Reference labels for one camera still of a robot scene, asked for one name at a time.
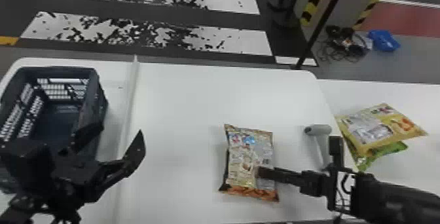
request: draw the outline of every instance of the blue object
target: blue object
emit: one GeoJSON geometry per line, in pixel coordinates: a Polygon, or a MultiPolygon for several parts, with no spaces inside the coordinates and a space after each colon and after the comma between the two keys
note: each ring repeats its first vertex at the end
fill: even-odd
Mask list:
{"type": "Polygon", "coordinates": [[[246,137],[244,137],[243,142],[248,144],[254,144],[255,139],[253,138],[253,136],[247,135],[246,137]]]}
{"type": "Polygon", "coordinates": [[[400,48],[400,44],[386,30],[371,30],[368,38],[373,40],[374,46],[381,51],[393,52],[400,48]]]}

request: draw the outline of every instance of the food package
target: food package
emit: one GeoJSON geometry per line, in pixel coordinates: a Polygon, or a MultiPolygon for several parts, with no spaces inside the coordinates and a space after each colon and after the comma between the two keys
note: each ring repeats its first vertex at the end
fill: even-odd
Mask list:
{"type": "Polygon", "coordinates": [[[225,125],[227,162],[219,191],[278,202],[275,182],[256,178],[257,168],[273,167],[272,132],[225,125]]]}
{"type": "Polygon", "coordinates": [[[345,142],[347,143],[348,150],[352,154],[356,168],[358,168],[358,170],[361,172],[366,171],[376,159],[392,153],[404,151],[408,148],[408,145],[406,145],[402,141],[398,141],[395,143],[391,143],[389,145],[384,145],[381,147],[371,149],[369,153],[370,155],[361,156],[356,151],[356,148],[354,147],[353,143],[347,137],[345,137],[344,139],[345,142]]]}
{"type": "Polygon", "coordinates": [[[421,127],[386,103],[336,119],[342,134],[361,157],[371,157],[373,149],[427,135],[421,127]]]}

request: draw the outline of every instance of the white table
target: white table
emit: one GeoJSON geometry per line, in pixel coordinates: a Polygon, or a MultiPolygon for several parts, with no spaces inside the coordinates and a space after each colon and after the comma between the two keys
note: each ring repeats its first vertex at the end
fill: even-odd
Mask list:
{"type": "Polygon", "coordinates": [[[119,223],[249,223],[331,217],[324,198],[279,187],[279,204],[218,192],[227,148],[223,124],[274,133],[276,164],[321,167],[309,124],[335,120],[306,71],[141,64],[130,135],[147,156],[122,184],[119,223]]]}
{"type": "MultiPolygon", "coordinates": [[[[98,156],[114,159],[125,150],[123,145],[116,145],[121,142],[115,132],[127,125],[120,123],[127,105],[121,97],[129,96],[130,64],[28,58],[13,65],[0,83],[0,90],[21,65],[95,67],[109,99],[109,114],[114,113],[107,116],[103,137],[109,143],[100,146],[98,156]]],[[[131,178],[106,192],[97,204],[81,209],[83,223],[244,223],[329,218],[324,198],[300,195],[294,187],[280,187],[279,204],[218,193],[226,150],[222,125],[227,122],[273,131],[277,166],[317,170],[321,166],[318,149],[303,135],[303,128],[307,124],[330,124],[337,135],[330,109],[342,114],[381,102],[408,115],[430,135],[408,141],[409,150],[379,159],[371,171],[381,180],[440,195],[435,187],[439,175],[435,166],[440,162],[436,129],[439,95],[440,86],[318,82],[304,71],[140,64],[128,137],[132,139],[138,129],[143,130],[147,157],[131,178]],[[341,98],[344,92],[350,98],[341,98]]],[[[352,165],[349,155],[346,160],[352,165]]]]}
{"type": "Polygon", "coordinates": [[[440,195],[439,85],[333,80],[319,82],[335,115],[349,114],[386,102],[425,129],[428,136],[406,140],[409,146],[406,151],[378,159],[368,172],[382,181],[440,195]]]}

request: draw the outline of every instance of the gray floor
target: gray floor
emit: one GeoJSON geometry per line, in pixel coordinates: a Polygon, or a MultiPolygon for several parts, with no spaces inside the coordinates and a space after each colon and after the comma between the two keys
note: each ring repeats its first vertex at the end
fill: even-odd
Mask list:
{"type": "MultiPolygon", "coordinates": [[[[401,83],[440,84],[440,39],[395,35],[401,48],[393,53],[371,51],[358,63],[319,62],[320,67],[303,67],[319,79],[357,81],[385,81],[401,83]]],[[[23,57],[74,58],[109,61],[132,61],[132,55],[80,52],[69,50],[42,50],[32,48],[0,47],[0,75],[3,76],[14,61],[23,57]]],[[[171,64],[228,65],[234,67],[284,68],[286,65],[247,64],[185,58],[140,56],[142,62],[171,64]]]]}
{"type": "Polygon", "coordinates": [[[440,39],[394,35],[395,52],[370,51],[358,63],[319,62],[319,79],[440,84],[440,39]]]}

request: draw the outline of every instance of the green snack bag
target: green snack bag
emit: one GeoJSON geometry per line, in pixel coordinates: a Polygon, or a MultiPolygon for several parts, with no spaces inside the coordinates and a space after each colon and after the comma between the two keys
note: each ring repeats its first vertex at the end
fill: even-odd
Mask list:
{"type": "Polygon", "coordinates": [[[347,143],[348,150],[352,154],[354,164],[361,172],[366,171],[371,166],[371,164],[380,157],[408,149],[408,145],[404,144],[402,141],[398,141],[395,143],[370,149],[367,156],[362,156],[356,151],[356,147],[353,145],[350,139],[348,139],[346,136],[344,136],[344,139],[347,143]]]}

